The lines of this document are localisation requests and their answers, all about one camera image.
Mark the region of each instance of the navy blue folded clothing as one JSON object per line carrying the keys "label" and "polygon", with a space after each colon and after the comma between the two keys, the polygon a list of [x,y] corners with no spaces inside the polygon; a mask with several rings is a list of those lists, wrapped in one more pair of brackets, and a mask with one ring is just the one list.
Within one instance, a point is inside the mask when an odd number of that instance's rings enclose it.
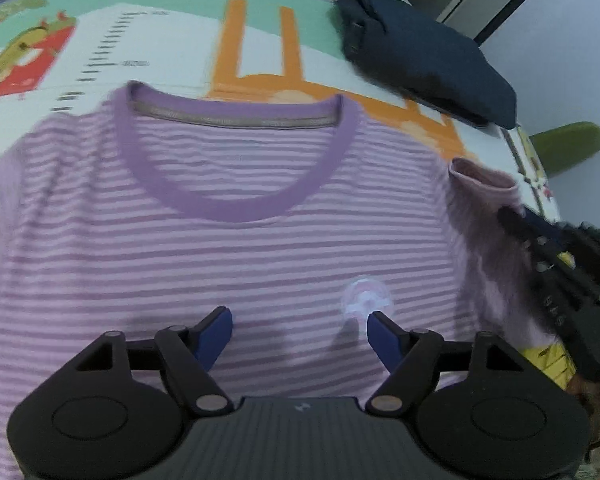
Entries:
{"label": "navy blue folded clothing", "polygon": [[400,0],[337,0],[342,50],[367,75],[472,123],[516,125],[516,93],[478,45]]}

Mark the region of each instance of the purple neckband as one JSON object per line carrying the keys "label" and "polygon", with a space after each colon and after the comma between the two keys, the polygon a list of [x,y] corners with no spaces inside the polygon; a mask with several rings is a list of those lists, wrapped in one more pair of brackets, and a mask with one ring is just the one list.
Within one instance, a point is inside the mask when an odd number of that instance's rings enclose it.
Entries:
{"label": "purple neckband", "polygon": [[[133,100],[179,112],[226,118],[302,119],[339,112],[340,122],[331,143],[315,165],[291,185],[255,198],[222,200],[182,189],[155,167],[136,132],[135,112],[130,108]],[[113,106],[118,149],[144,189],[164,205],[187,217],[219,222],[253,222],[272,218],[304,202],[337,170],[356,136],[360,120],[359,105],[342,95],[315,104],[232,103],[172,96],[137,81],[130,81],[114,92]]]}

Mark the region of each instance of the white wall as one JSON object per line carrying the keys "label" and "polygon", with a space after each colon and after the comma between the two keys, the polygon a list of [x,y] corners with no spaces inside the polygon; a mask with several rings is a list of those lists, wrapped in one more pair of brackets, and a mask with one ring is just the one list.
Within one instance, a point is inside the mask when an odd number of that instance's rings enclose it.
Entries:
{"label": "white wall", "polygon": [[[600,0],[526,0],[482,46],[518,94],[530,134],[600,125]],[[565,220],[600,226],[600,152],[551,179]]]}

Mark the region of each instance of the purple striped t-shirt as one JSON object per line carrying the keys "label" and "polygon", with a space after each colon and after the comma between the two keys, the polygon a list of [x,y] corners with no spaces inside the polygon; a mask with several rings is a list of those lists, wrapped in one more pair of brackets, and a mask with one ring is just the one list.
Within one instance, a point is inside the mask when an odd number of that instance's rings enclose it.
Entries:
{"label": "purple striped t-shirt", "polygon": [[228,306],[212,375],[234,398],[364,399],[384,377],[373,310],[449,339],[541,342],[494,218],[519,200],[510,176],[448,166],[342,96],[235,104],[129,83],[94,113],[52,115],[0,158],[0,478],[19,476],[15,405],[106,330],[149,338]]}

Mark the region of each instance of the red shape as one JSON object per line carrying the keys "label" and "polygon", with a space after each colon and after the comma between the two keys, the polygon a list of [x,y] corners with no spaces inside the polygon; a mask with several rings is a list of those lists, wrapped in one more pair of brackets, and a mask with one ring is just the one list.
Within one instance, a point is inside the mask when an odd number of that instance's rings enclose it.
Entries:
{"label": "red shape", "polygon": [[75,27],[65,27],[47,36],[44,40],[31,45],[40,48],[42,52],[30,63],[16,65],[11,73],[0,82],[0,97],[12,94],[22,94],[33,90],[56,61],[56,56],[69,40]]}

